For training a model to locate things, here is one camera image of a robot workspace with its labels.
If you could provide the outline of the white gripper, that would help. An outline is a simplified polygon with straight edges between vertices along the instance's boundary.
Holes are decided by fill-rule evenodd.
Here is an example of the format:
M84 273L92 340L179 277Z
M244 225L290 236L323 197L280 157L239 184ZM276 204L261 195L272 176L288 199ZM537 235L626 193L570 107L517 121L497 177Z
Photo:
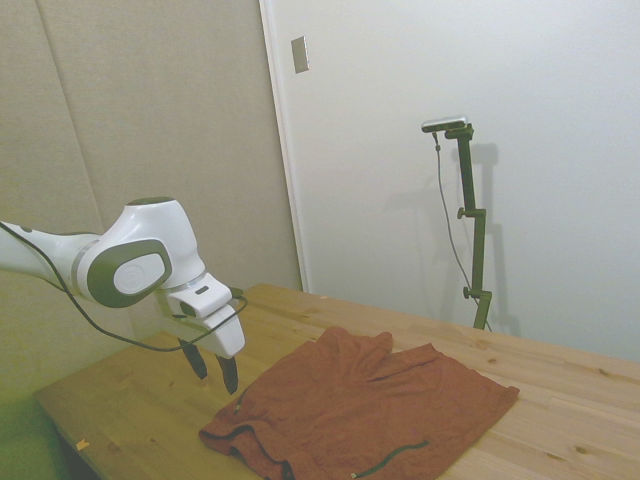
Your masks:
M237 363L234 356L245 346L245 337L236 310L225 305L204 319L188 317L175 321L175 334L181 338L180 346L196 376L203 380L208 376L206 363L198 349L216 354L223 382L229 394L239 385Z

